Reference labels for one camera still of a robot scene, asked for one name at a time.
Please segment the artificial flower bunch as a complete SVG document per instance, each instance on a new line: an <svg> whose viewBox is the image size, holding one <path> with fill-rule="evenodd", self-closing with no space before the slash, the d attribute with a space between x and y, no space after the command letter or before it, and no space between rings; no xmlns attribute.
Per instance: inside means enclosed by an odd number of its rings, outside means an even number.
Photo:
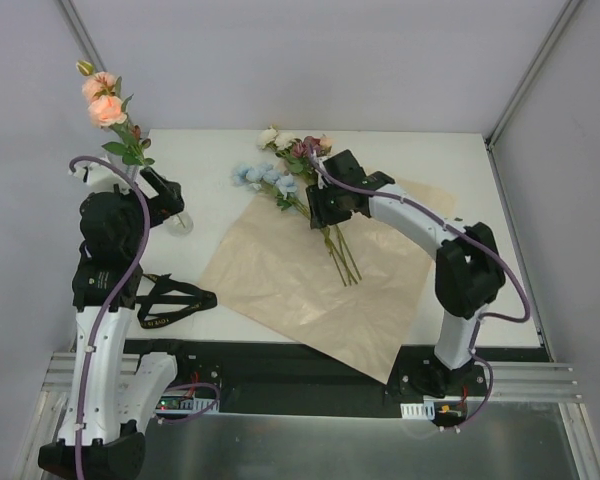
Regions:
<svg viewBox="0 0 600 480"><path fill-rule="evenodd" d="M263 130L256 140L261 150L269 150L281 161L279 168L269 164L253 167L245 174L248 185L275 201L281 211L295 210L318 230L325 248L345 286L362 280L344 234L337 223L348 218L337 209L329 185L315 168L318 160L328 158L332 150L330 138L312 135L303 138L275 126Z"/></svg>

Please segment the blue flower stem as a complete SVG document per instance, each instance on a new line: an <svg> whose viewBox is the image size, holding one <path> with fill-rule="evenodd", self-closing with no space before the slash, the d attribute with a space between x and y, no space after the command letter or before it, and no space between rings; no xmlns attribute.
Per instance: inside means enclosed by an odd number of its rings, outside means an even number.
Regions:
<svg viewBox="0 0 600 480"><path fill-rule="evenodd" d="M301 200L299 186L292 174L283 173L270 163L239 164L232 169L230 178L236 187L245 187L271 198L280 211L295 210L310 219L309 207Z"/></svg>

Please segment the orange wrapping paper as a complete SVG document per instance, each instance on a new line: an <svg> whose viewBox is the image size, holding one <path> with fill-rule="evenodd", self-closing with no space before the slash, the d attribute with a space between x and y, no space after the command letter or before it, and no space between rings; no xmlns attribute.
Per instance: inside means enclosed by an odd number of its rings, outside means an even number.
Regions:
<svg viewBox="0 0 600 480"><path fill-rule="evenodd" d="M361 279L345 285L324 237L253 192L204 270L220 304L387 382L416 318L432 260L398 231L356 215L341 225Z"/></svg>

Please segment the black ribbon gold lettering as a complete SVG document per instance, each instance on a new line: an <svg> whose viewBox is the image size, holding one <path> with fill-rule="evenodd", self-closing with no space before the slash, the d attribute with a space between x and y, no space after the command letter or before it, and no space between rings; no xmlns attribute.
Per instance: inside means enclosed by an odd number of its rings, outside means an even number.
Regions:
<svg viewBox="0 0 600 480"><path fill-rule="evenodd" d="M195 313L218 306L214 292L187 282L176 281L170 274L145 273L143 278L153 284L146 295L137 297L137 319L144 330L164 328Z"/></svg>

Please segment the peach rose stem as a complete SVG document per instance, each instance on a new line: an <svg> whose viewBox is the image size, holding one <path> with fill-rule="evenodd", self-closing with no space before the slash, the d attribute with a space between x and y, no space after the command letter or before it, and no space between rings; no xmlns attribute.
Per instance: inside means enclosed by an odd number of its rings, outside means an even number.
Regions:
<svg viewBox="0 0 600 480"><path fill-rule="evenodd" d="M181 186L166 179L154 169L154 160L145 155L151 140L141 133L128 113L130 97L121 95L122 78L99 71L91 63L80 60L76 69L85 78L81 91L87 103L87 113L93 126L114 133L117 138L102 145L102 160L118 167L134 180L142 178L155 191L148 200L152 221L164 224L174 236L186 236L193 230L193 221L185 211Z"/></svg>

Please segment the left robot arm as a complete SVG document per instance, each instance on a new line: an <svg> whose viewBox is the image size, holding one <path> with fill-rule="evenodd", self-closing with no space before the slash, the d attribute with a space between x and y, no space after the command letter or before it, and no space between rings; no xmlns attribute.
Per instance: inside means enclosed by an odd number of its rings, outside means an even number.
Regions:
<svg viewBox="0 0 600 480"><path fill-rule="evenodd" d="M166 388L184 387L190 363L149 353L132 377L121 378L127 332L136 318L139 260L149 230L184 209L180 187L152 168L141 171L155 190L127 193L116 181L80 206L80 261L72 281L76 352L71 394L56 440L40 448L38 465L62 479L135 479L145 432Z"/></svg>

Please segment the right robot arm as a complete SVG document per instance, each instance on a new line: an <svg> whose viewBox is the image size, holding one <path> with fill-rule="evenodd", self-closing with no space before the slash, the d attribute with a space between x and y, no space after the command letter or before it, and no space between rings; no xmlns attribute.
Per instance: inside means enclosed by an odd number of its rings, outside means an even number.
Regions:
<svg viewBox="0 0 600 480"><path fill-rule="evenodd" d="M461 388L474 360L479 317L504 286L495 238L483 223L450 223L416 201L387 174L368 174L351 151L309 157L318 182L307 188L314 228L338 225L359 213L420 247L434 262L434 291L443 308L431 359L409 376L411 387L434 398Z"/></svg>

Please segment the clear glass vase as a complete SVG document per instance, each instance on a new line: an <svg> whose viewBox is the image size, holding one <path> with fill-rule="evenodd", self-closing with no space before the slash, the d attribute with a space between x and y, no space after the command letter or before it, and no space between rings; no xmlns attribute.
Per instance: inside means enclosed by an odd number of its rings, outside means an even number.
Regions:
<svg viewBox="0 0 600 480"><path fill-rule="evenodd" d="M143 168L141 172L156 172L151 167ZM190 215L186 212L186 207L184 211L180 214L177 214L168 220L151 220L151 226L157 227L160 225L165 225L167 229L176 236L186 236L193 230L193 220Z"/></svg>

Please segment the left aluminium frame post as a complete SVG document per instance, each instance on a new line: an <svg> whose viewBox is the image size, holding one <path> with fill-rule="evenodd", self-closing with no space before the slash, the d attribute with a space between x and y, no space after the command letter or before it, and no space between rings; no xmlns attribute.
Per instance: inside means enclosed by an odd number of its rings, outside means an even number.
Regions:
<svg viewBox="0 0 600 480"><path fill-rule="evenodd" d="M76 70L82 78L81 95L89 121L95 128L111 131L118 137L107 143L105 149L119 156L124 152L142 155L148 142L129 114L133 95L125 96L122 77L105 67L75 2L60 0L55 4L82 54Z"/></svg>

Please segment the aluminium frame post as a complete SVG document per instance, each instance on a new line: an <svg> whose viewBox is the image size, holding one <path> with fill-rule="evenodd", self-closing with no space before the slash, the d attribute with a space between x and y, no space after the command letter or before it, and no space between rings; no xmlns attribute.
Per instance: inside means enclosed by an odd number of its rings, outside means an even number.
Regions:
<svg viewBox="0 0 600 480"><path fill-rule="evenodd" d="M503 111L499 115L489 134L485 137L485 146L488 152L491 152L494 149L504 134L517 110L521 107L525 97L531 91L534 83L542 73L545 64L584 4L585 1L583 0L568 0L563 2L548 32L542 39L522 77L516 84L513 93L507 100Z"/></svg>
<svg viewBox="0 0 600 480"><path fill-rule="evenodd" d="M89 121L95 128L111 131L118 137L107 143L105 149L119 156L124 152L142 155L148 142L129 114L133 95L125 96L122 77L105 67L75 2L60 0L55 4L82 54L76 70L82 78L81 95Z"/></svg>

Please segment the front aluminium rail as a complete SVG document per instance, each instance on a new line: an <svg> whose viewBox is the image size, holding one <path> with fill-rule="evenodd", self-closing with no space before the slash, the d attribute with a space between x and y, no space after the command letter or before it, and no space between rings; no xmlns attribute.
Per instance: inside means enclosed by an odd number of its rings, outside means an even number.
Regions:
<svg viewBox="0 0 600 480"><path fill-rule="evenodd" d="M42 392L71 392L75 353L54 352ZM496 402L577 404L584 401L574 369L556 362L490 361L494 382L490 399Z"/></svg>

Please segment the right aluminium frame post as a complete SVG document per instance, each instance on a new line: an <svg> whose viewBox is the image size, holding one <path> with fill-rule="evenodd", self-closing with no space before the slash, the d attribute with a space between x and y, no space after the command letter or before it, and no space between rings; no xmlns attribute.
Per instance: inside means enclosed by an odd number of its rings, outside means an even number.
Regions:
<svg viewBox="0 0 600 480"><path fill-rule="evenodd" d="M521 107L525 97L531 91L534 83L542 73L545 64L584 4L585 1L583 0L568 0L563 2L548 32L542 39L522 77L516 84L513 93L507 100L503 111L499 115L489 134L485 137L485 146L488 152L491 152L494 149L504 134L517 110Z"/></svg>

